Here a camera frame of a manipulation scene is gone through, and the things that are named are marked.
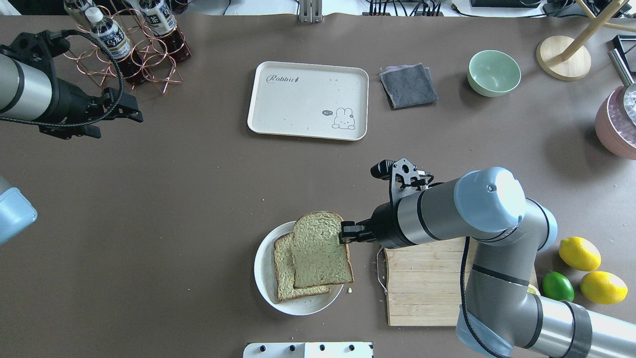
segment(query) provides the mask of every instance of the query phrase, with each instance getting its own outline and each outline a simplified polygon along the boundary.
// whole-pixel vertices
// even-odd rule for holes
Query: metal scoop
[[[625,86],[625,91],[623,92],[623,107],[625,107],[625,111],[632,120],[632,123],[636,125],[636,84],[634,84],[632,75],[627,69],[625,62],[623,62],[623,58],[618,53],[618,50],[611,50],[608,54],[609,58],[612,59],[616,71],[618,71],[618,76]]]

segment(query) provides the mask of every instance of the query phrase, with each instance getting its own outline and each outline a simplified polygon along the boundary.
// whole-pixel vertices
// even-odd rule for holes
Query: pink bowl
[[[601,143],[619,157],[636,160],[636,125],[623,108],[623,89],[612,92],[598,109],[596,133]]]

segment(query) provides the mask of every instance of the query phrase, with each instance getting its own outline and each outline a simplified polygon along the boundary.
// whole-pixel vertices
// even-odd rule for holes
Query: lemon
[[[543,276],[541,288],[547,298],[569,302],[574,300],[574,288],[570,280],[556,271],[550,271]]]
[[[528,285],[528,292],[537,296],[541,296],[541,294],[539,293],[539,289],[532,284]]]
[[[594,271],[581,280],[581,292],[592,302],[614,304],[625,299],[627,285],[613,273]]]
[[[581,271],[594,271],[600,266],[600,252],[596,246],[578,236],[561,240],[558,254],[566,264]]]

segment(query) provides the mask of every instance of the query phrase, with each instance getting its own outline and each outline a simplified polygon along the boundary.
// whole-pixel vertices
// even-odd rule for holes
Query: white bracket
[[[298,0],[300,22],[322,22],[322,0]]]
[[[243,351],[243,358],[373,358],[373,343],[250,343]]]

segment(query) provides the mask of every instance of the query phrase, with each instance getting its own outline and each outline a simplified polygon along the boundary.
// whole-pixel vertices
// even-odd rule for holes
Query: white plate
[[[270,306],[288,315],[305,316],[327,308],[336,300],[343,285],[332,285],[331,292],[328,294],[278,302],[276,297],[278,283],[276,282],[276,272],[274,271],[274,241],[285,234],[291,233],[294,230],[294,223],[295,221],[282,224],[265,236],[256,252],[254,278],[256,279],[258,290]]]
[[[260,134],[356,141],[366,134],[369,75],[360,68],[266,61],[247,125]]]

